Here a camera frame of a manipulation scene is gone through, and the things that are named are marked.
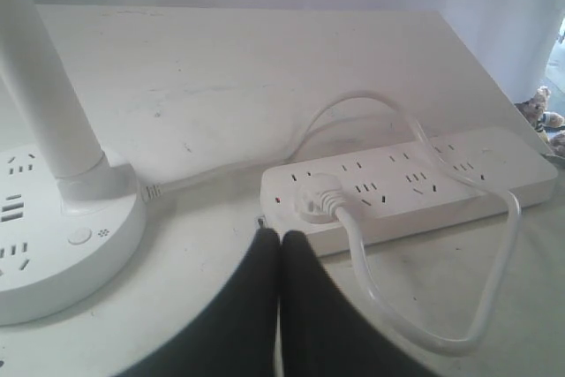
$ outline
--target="white table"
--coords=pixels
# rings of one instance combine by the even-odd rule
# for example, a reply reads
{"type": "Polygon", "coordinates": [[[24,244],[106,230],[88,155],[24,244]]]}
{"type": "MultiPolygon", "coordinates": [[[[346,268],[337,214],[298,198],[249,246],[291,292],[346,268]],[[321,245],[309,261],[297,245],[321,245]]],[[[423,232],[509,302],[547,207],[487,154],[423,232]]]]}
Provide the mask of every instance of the white table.
{"type": "MultiPolygon", "coordinates": [[[[432,12],[314,12],[42,6],[102,143],[147,181],[279,150],[324,100],[353,88],[396,96],[431,134],[502,125],[543,152],[443,19],[432,12]]],[[[402,122],[362,101],[334,109],[301,159],[405,141],[402,122]]],[[[32,141],[0,89],[0,149],[32,141]]],[[[445,376],[565,374],[561,179],[526,212],[483,346],[441,358],[400,339],[355,283],[347,255],[324,260],[358,309],[445,376]]],[[[103,376],[141,359],[210,301],[250,244],[260,170],[161,198],[139,251],[110,284],[67,311],[0,328],[2,375],[103,376]]],[[[456,336],[474,311],[502,218],[371,248],[391,302],[456,336]]]]}

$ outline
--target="button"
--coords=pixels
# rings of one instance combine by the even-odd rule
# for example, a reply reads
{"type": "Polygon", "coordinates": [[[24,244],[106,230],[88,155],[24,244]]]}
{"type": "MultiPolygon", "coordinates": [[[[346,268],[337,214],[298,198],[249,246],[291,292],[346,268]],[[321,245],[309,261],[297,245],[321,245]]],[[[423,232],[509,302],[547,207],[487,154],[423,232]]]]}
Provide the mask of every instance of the button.
{"type": "Polygon", "coordinates": [[[71,245],[82,245],[86,243],[90,237],[92,237],[92,231],[90,229],[78,229],[69,236],[68,240],[71,245]]]}

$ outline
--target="plush toy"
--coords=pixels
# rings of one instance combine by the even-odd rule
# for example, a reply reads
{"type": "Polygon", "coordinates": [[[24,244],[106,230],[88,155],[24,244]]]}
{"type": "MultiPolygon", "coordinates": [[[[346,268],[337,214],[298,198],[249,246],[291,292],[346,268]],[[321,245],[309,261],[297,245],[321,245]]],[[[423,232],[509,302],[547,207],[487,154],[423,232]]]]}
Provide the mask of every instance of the plush toy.
{"type": "MultiPolygon", "coordinates": [[[[559,128],[565,123],[565,117],[562,117],[557,112],[546,111],[547,100],[550,95],[551,92],[549,89],[542,86],[529,101],[516,104],[518,110],[522,112],[522,115],[524,115],[531,126],[538,132],[539,137],[544,140],[545,143],[549,143],[546,127],[559,128]]],[[[563,138],[563,142],[563,149],[565,150],[565,137],[563,138]]]]}

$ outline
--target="lamp base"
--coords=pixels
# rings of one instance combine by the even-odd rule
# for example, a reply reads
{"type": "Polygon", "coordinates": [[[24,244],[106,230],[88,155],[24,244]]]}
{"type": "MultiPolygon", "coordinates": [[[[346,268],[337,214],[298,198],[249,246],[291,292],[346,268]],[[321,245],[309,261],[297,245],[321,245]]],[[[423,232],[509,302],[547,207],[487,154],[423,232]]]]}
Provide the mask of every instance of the lamp base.
{"type": "Polygon", "coordinates": [[[50,315],[110,280],[146,224],[133,167],[105,150],[122,190],[69,214],[35,146],[0,154],[0,325],[50,315]]]}

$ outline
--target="white power strip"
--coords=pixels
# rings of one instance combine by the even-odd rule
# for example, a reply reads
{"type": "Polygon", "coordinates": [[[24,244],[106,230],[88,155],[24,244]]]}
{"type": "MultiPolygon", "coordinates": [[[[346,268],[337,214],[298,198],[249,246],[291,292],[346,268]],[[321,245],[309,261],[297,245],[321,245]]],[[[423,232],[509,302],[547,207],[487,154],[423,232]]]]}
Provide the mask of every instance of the white power strip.
{"type": "MultiPolygon", "coordinates": [[[[551,198],[557,170],[515,134],[486,128],[431,139],[455,170],[511,190],[523,207],[551,198]]],[[[349,249],[339,222],[311,224],[300,218],[295,198],[301,182],[316,173],[342,183],[358,216],[365,243],[378,243],[496,215],[506,210],[497,197],[444,176],[419,142],[292,163],[265,171],[260,202],[267,224],[284,234],[301,230],[314,251],[349,249]]]]}

